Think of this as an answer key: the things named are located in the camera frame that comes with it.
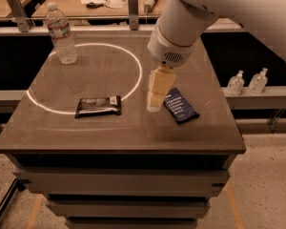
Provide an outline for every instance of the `barcode label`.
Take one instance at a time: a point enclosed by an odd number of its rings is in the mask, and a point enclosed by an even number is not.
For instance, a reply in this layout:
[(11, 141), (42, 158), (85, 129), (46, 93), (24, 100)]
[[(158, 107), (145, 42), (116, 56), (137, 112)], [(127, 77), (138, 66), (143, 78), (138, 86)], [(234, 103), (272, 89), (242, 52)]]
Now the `barcode label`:
[(117, 105), (116, 96), (111, 96), (111, 104)]

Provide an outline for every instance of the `black packet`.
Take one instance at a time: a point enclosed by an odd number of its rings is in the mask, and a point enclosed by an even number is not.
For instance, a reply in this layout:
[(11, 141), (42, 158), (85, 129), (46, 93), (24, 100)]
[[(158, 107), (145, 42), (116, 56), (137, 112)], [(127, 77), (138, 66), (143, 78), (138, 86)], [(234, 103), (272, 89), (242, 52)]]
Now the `black packet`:
[(81, 98), (77, 105), (75, 118), (96, 115), (122, 115), (121, 96)]
[(177, 124), (182, 124), (200, 116), (177, 88), (170, 89), (164, 99), (164, 106), (173, 115)]

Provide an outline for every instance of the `dark blue package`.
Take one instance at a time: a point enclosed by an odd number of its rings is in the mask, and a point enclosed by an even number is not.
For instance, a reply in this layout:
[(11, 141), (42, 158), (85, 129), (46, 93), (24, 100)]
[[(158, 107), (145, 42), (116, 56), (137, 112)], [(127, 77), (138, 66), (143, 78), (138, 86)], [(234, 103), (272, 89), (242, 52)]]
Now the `dark blue package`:
[(177, 88), (173, 88), (169, 91), (164, 99), (164, 105), (178, 124), (182, 124), (200, 116), (192, 105), (181, 95)]

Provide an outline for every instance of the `black metal leg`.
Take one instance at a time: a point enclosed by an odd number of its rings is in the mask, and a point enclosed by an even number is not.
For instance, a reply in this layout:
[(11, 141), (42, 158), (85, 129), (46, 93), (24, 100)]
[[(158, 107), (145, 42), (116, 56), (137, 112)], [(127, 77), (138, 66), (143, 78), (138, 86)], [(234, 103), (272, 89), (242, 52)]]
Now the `black metal leg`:
[(3, 212), (5, 211), (5, 209), (7, 208), (13, 194), (16, 191), (16, 189), (18, 189), (18, 191), (23, 191), (25, 189), (25, 186), (17, 178), (12, 182), (9, 190), (6, 192), (5, 196), (3, 197), (2, 201), (0, 202), (0, 218), (3, 214)]

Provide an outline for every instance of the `plastic bottle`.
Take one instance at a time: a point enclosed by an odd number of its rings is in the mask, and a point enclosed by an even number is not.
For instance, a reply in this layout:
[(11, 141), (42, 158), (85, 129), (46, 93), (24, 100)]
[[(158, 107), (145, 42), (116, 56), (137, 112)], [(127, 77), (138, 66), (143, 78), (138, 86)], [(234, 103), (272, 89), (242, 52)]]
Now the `plastic bottle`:
[(77, 60), (77, 52), (68, 19), (55, 2), (49, 2), (47, 6), (49, 10), (46, 23), (58, 58), (63, 64), (74, 63)]
[(267, 68), (263, 68), (260, 73), (257, 73), (252, 77), (252, 80), (249, 84), (249, 90), (253, 93), (259, 94), (263, 92), (266, 83), (268, 81), (266, 72), (268, 71)]
[(244, 79), (242, 78), (243, 71), (238, 71), (236, 76), (233, 76), (229, 84), (227, 86), (227, 92), (231, 95), (239, 95), (243, 86), (244, 86)]

